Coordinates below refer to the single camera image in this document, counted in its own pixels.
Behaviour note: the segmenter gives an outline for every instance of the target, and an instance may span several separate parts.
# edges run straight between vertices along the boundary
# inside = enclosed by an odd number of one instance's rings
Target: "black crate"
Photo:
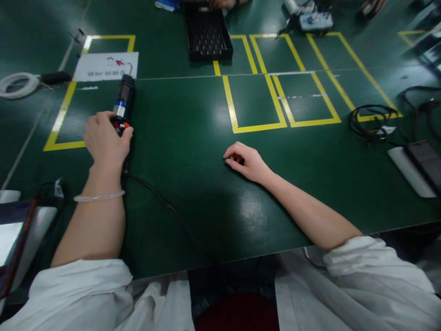
[[[206,11],[208,2],[184,4],[190,61],[231,60],[233,45],[222,10]]]

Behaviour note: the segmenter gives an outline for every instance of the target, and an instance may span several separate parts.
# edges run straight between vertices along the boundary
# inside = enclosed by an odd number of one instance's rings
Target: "green workbench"
[[[310,244],[268,192],[225,164],[223,153],[235,141],[256,148],[273,171],[363,233],[439,218],[439,203],[415,194],[389,160],[389,146],[367,148],[348,130],[351,106],[366,103],[397,106],[409,128],[410,110],[400,105],[398,93],[412,85],[439,85],[409,50],[420,35],[414,32],[417,13],[409,10],[410,1],[389,1],[366,25],[354,19],[361,3],[337,3],[330,35],[292,32],[276,40],[273,34],[287,19],[283,1],[254,0],[227,17],[234,56],[219,64],[190,63],[183,15],[157,10],[152,1],[134,0],[126,8],[116,0],[92,0],[88,6],[26,2],[24,7],[1,5],[14,18],[11,22],[20,23],[8,25],[1,76],[56,71],[70,42],[67,31],[77,28],[87,35],[112,36],[93,40],[90,53],[127,51],[135,36],[133,51],[140,55],[130,172],[173,204],[219,262]],[[73,74],[81,51],[82,45],[75,44],[68,72]],[[48,267],[74,210],[72,197],[81,192],[92,164],[81,147],[87,117],[112,109],[118,83],[71,83],[23,100],[0,100],[6,148],[2,181],[40,115],[7,188],[29,198],[43,182],[62,177],[65,183],[68,203],[37,268]],[[80,90],[88,86],[98,89]],[[412,94],[411,99],[418,103],[427,95]],[[420,132],[421,138],[433,140],[424,123]],[[122,258],[136,278],[210,263],[150,191],[125,180],[124,186]]]

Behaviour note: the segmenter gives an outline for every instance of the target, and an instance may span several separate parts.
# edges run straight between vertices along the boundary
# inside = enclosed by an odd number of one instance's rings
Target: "white bracelet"
[[[94,197],[84,197],[82,195],[77,195],[74,198],[74,201],[76,201],[76,202],[93,202],[93,201],[109,200],[109,199],[113,199],[113,198],[117,198],[119,196],[122,196],[122,195],[124,195],[124,193],[125,193],[125,191],[122,190],[117,193],[97,195]]]

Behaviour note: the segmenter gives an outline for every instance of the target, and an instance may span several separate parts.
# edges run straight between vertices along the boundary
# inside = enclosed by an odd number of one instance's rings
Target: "white cable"
[[[23,79],[28,80],[25,86],[17,91],[7,92],[10,85]],[[39,79],[33,74],[25,72],[12,74],[0,80],[0,97],[5,99],[19,99],[21,97],[25,97],[34,92],[39,84]]]

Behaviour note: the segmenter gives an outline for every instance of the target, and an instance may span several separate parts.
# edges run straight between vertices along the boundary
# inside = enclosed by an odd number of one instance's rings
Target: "wrist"
[[[117,176],[118,178],[121,177],[121,172],[123,169],[122,164],[111,164],[111,163],[97,163],[94,162],[94,164],[89,169],[90,175],[98,175],[100,177],[108,177],[108,176]]]
[[[262,176],[262,178],[259,180],[259,184],[262,185],[264,188],[268,189],[271,184],[273,184],[277,179],[277,175],[272,172],[271,170]]]

